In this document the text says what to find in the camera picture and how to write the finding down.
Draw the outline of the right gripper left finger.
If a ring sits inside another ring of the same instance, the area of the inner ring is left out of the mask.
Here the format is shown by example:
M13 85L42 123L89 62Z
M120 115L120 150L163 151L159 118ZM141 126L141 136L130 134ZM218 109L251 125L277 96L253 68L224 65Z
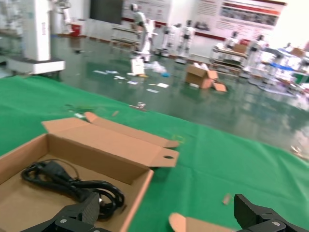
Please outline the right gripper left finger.
M99 194L91 193L82 203L63 207L52 219L25 229L24 232L99 232Z

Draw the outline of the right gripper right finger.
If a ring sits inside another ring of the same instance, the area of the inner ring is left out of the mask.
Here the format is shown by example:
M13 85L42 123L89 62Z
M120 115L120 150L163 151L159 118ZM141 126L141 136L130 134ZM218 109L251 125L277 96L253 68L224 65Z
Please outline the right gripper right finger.
M244 195L234 196L234 218L242 232L306 232L283 217L275 210L255 205Z

